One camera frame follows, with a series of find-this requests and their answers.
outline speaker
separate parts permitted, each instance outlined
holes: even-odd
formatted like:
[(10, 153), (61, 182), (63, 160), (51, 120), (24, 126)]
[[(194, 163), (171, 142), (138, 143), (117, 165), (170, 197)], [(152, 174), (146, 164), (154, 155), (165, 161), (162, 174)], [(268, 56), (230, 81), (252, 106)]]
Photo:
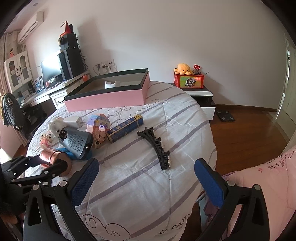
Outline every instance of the speaker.
[(59, 38), (59, 48), (61, 50), (65, 50), (67, 48), (77, 48), (77, 38), (76, 34), (64, 34), (62, 37)]
[(59, 53), (60, 68), (64, 80), (69, 80), (84, 72), (79, 48), (68, 48)]

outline lego brick sculpture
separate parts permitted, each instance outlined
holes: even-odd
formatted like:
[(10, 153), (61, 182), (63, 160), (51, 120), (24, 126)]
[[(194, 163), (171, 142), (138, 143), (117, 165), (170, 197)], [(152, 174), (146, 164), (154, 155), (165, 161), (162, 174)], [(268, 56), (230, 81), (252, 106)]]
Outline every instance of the lego brick sculpture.
[(104, 114), (91, 115), (87, 122), (86, 131), (94, 137), (92, 147), (98, 149), (106, 139), (106, 132), (110, 130), (110, 121)]

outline red box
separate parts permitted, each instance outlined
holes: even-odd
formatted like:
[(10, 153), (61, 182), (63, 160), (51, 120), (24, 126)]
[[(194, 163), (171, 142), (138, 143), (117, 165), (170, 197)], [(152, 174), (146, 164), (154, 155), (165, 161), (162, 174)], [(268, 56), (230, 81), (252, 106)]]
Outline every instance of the red box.
[(179, 88), (203, 89), (204, 75), (179, 75), (175, 74), (175, 85)]

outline black and white nightstand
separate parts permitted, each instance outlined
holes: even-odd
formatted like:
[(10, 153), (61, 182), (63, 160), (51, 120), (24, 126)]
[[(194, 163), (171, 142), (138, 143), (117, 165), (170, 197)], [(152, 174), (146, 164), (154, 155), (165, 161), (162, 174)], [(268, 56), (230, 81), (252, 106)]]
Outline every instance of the black and white nightstand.
[(215, 114), (216, 104), (212, 100), (213, 93), (210, 92), (205, 86), (203, 89), (199, 88), (181, 88), (189, 94), (200, 105), (209, 121), (211, 121)]

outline white small figurine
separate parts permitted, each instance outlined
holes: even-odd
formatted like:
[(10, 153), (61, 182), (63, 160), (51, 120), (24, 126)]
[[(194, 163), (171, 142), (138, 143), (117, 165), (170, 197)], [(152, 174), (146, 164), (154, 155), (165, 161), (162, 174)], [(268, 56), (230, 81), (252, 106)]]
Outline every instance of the white small figurine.
[(40, 138), (40, 146), (42, 149), (45, 149), (47, 147), (50, 147), (51, 143), (52, 143), (52, 140), (53, 140), (53, 134), (49, 131), (43, 133), (41, 135), (41, 138)]
[(105, 89), (119, 87), (119, 86), (120, 86), (120, 81), (115, 81), (114, 84), (112, 84), (111, 82), (108, 82), (108, 81), (105, 82)]

